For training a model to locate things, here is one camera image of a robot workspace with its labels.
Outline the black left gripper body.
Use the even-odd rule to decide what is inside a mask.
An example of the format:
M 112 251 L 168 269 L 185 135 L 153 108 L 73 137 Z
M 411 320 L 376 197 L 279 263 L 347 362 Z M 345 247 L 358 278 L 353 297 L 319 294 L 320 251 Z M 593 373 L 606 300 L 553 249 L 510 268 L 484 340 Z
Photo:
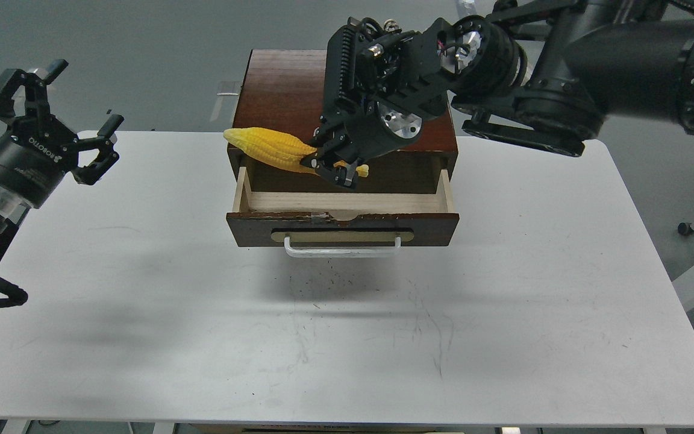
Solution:
M 68 154 L 77 132 L 57 118 L 39 132 L 35 120 L 17 118 L 0 137 L 0 186 L 10 190 L 31 208 L 39 209 L 77 167 L 79 157 Z

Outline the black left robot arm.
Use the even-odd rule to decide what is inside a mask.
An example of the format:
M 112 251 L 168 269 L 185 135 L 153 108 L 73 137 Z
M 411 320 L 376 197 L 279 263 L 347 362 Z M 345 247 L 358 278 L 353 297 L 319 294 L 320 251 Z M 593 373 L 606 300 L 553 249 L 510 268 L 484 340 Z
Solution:
M 45 77 L 23 69 L 0 75 L 0 121 L 6 126 L 0 135 L 0 261 L 25 215 L 41 208 L 65 175 L 94 185 L 119 160 L 114 134 L 123 116 L 111 115 L 97 135 L 81 139 L 51 112 L 48 87 L 67 66 L 58 58 Z M 27 291 L 0 277 L 0 309 L 27 300 Z

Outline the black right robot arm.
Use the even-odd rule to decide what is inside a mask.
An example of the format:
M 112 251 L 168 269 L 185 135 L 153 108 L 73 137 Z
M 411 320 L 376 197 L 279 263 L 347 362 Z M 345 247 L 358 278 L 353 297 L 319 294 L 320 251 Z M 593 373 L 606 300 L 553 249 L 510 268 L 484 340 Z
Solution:
M 691 19 L 666 21 L 674 5 Z M 349 19 L 328 41 L 313 151 L 298 164 L 354 190 L 360 165 L 455 109 L 468 134 L 578 157 L 610 115 L 694 135 L 694 1 L 498 1 L 424 32 Z

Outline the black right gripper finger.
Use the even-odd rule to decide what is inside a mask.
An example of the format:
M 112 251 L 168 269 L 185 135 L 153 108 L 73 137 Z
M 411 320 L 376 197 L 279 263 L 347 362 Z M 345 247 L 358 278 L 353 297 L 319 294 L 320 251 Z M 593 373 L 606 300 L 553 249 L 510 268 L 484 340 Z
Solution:
M 363 173 L 363 165 L 359 165 L 358 162 L 347 163 L 344 160 L 339 160 L 335 164 L 335 170 L 336 185 L 342 189 L 355 190 L 358 179 Z
M 338 172 L 340 175 L 350 175 L 350 165 L 344 160 L 338 160 L 336 153 L 336 150 L 348 141 L 349 135 L 347 134 L 313 134 L 308 144 L 316 150 L 310 151 L 301 159 L 301 167 L 305 172 L 314 174 L 320 168 L 334 173 Z

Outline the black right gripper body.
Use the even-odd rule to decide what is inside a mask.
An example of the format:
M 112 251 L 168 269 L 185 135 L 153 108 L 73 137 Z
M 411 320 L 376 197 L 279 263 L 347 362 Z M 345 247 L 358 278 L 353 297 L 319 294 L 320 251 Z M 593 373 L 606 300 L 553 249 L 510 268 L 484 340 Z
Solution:
M 365 101 L 355 110 L 331 105 L 321 115 L 314 147 L 325 159 L 370 160 L 412 145 L 424 121 L 381 102 Z

